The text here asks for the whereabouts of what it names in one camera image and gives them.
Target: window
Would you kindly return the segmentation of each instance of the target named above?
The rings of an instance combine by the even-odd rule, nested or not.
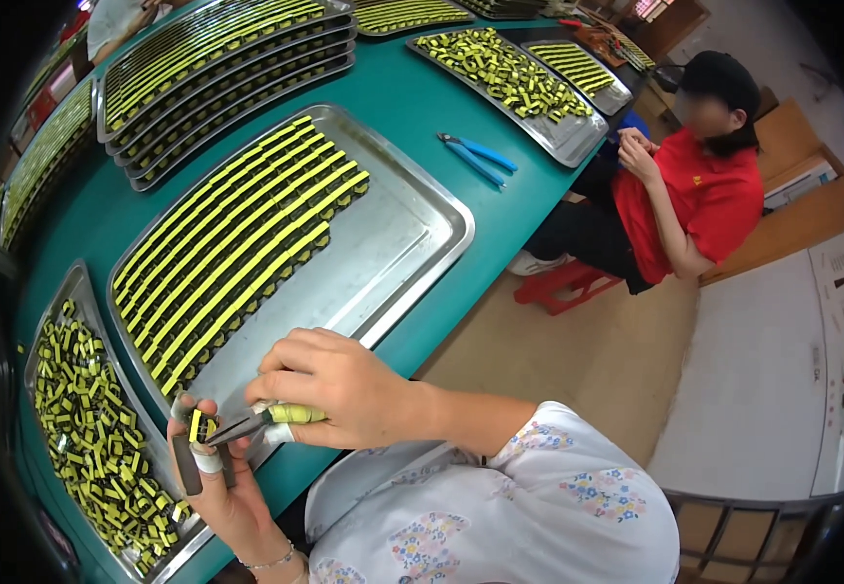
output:
[[[674,0],[638,0],[636,13],[648,22],[655,20]]]

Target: sleeve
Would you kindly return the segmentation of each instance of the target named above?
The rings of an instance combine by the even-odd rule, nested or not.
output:
[[[557,581],[674,580],[678,526],[661,489],[568,407],[542,403],[487,466],[505,476],[500,491],[532,531],[517,537],[541,549]]]
[[[705,193],[685,231],[701,255],[720,264],[759,224],[764,201],[761,184],[741,181],[714,187]]]
[[[113,30],[107,20],[93,15],[88,23],[88,59],[94,61],[94,57],[101,50],[101,47],[112,41]]]

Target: floor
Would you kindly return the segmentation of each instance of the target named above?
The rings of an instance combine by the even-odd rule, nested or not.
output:
[[[661,141],[667,131],[647,122]],[[648,464],[694,333],[696,282],[670,275],[635,297],[620,285],[549,317],[538,305],[513,301],[520,281],[500,275],[416,379],[565,403]]]

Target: white shirt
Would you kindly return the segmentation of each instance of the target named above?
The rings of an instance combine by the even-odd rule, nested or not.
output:
[[[311,487],[311,583],[671,584],[678,526],[625,452],[545,402],[486,464],[444,442],[351,453]]]
[[[101,47],[126,34],[129,24],[143,12],[141,8],[143,2],[144,0],[100,0],[98,5],[94,6],[88,22],[89,60],[94,60]],[[160,4],[159,12],[153,22],[158,22],[171,10],[172,6]]]

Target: hand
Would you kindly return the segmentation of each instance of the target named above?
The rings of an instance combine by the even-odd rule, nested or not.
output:
[[[617,130],[616,133],[620,134],[620,144],[623,144],[626,140],[633,139],[642,145],[649,154],[652,154],[652,143],[649,141],[649,138],[639,131],[638,128],[624,128],[622,130]]]
[[[161,2],[162,0],[146,0],[146,2],[143,2],[144,9],[140,10],[140,13],[130,21],[130,24],[126,27],[126,35],[135,37],[136,33],[152,24],[153,20],[156,19],[156,15],[159,14],[159,4]]]
[[[636,175],[643,184],[662,176],[655,159],[636,140],[620,140],[619,156],[623,168]]]
[[[194,398],[187,393],[181,394],[178,399],[187,407],[194,404]],[[206,414],[217,414],[217,404],[212,400],[201,400],[198,409]],[[169,419],[166,434],[173,464],[175,454],[172,451],[172,437],[183,435],[187,430],[185,424]],[[263,493],[253,478],[250,465],[243,457],[249,445],[250,438],[241,438],[229,444],[234,475],[237,478],[236,487],[228,490],[222,473],[209,474],[199,471],[201,493],[186,496],[185,501],[198,512],[212,531],[230,546],[238,558],[257,566],[274,562],[286,555],[288,543],[269,515]],[[180,477],[178,468],[174,470],[175,475]]]
[[[312,405],[328,419],[289,424],[299,442],[335,449],[389,446],[419,436],[428,386],[405,380],[354,339],[294,329],[276,341],[246,388],[246,400]]]

